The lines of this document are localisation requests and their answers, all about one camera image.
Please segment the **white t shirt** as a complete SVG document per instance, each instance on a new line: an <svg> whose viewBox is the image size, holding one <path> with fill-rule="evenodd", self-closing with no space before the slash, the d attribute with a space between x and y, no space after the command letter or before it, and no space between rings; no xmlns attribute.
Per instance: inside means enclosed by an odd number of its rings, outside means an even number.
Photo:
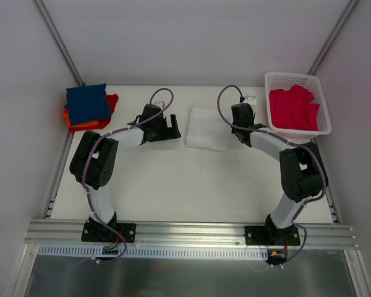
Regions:
<svg viewBox="0 0 371 297"><path fill-rule="evenodd" d="M223 121L217 110L192 107L185 137L186 147L225 152L238 148L238 144L231 134L231 127Z"/></svg>

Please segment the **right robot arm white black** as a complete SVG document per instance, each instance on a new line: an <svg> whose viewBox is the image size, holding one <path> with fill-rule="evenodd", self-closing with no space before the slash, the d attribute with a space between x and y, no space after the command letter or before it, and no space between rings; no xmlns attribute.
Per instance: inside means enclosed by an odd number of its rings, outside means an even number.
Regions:
<svg viewBox="0 0 371 297"><path fill-rule="evenodd" d="M231 113L231 132L238 141L279 162L283 195L274 211L267 216L264 230L265 239L270 244L279 244L285 240L286 228L293 226L304 205L323 194L328 185L320 152L312 142L291 144L265 125L254 123L254 111L247 103L232 105Z"/></svg>

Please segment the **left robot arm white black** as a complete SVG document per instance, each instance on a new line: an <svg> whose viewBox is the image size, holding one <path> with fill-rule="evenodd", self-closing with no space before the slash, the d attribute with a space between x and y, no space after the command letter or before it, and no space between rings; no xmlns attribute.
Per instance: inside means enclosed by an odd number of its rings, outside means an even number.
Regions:
<svg viewBox="0 0 371 297"><path fill-rule="evenodd" d="M101 135L84 132L70 162L70 173L82 185L91 214L88 223L102 241L110 241L117 233L116 211L109 197L108 183L114 173L117 153L151 142L181 138L175 114L164 116L164 109L151 103L125 128Z"/></svg>

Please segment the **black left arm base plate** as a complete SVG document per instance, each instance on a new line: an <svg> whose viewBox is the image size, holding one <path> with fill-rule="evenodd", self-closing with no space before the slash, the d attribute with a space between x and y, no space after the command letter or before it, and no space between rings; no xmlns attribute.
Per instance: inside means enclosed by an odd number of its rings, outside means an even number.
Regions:
<svg viewBox="0 0 371 297"><path fill-rule="evenodd" d="M108 226L116 230L124 239L126 243L134 243L136 235L135 223L118 223L116 218L108 223ZM101 223L89 218L83 225L81 241L88 243L114 243L118 235L107 229Z"/></svg>

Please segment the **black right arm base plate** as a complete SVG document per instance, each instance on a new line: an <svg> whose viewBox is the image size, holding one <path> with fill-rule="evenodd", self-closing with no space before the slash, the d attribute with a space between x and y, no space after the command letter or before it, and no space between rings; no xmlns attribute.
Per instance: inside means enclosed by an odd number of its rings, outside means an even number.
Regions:
<svg viewBox="0 0 371 297"><path fill-rule="evenodd" d="M269 229L266 226L245 226L245 243L248 246L300 246L298 229L290 226L285 229Z"/></svg>

